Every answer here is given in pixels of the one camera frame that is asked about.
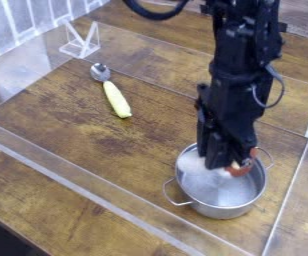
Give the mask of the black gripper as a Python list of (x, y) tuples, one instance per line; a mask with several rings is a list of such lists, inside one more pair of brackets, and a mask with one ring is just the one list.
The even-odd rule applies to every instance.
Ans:
[(254, 122), (269, 108), (271, 84), (273, 76), (258, 71), (238, 75), (214, 72), (211, 84), (197, 85), (197, 149), (209, 170), (253, 168)]

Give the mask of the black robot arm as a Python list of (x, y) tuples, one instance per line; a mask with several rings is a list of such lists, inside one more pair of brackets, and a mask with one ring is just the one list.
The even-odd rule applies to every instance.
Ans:
[(197, 149), (205, 166), (234, 176), (255, 161), (254, 122), (267, 108), (271, 85), (282, 80), (271, 61), (281, 57), (279, 0), (206, 0), (213, 17), (211, 82), (197, 86)]

